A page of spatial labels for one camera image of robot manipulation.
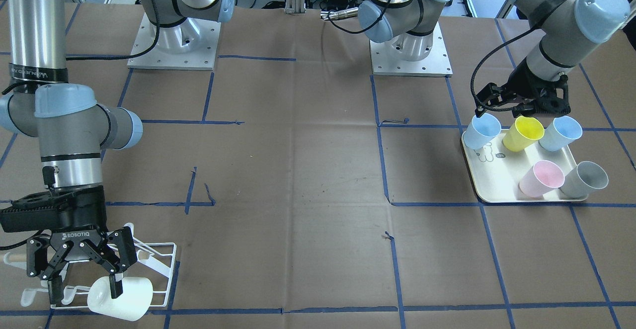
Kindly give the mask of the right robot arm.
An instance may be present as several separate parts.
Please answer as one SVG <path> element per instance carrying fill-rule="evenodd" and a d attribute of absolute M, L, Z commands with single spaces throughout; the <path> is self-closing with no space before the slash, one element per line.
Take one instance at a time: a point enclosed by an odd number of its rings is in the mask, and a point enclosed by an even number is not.
<path fill-rule="evenodd" d="M 152 284 L 125 283 L 137 262 L 132 230 L 107 229 L 101 152 L 136 145 L 141 119 L 122 107 L 97 102 L 88 86 L 70 82 L 64 0 L 8 0 L 11 39 L 10 83 L 2 93 L 1 125 L 39 140 L 46 190 L 27 195 L 1 211 L 7 233 L 33 230 L 24 241 L 26 274 L 46 281 L 50 304 L 64 299 L 62 270 L 93 261 L 108 276 L 89 293 L 116 301 L 152 294 Z"/>

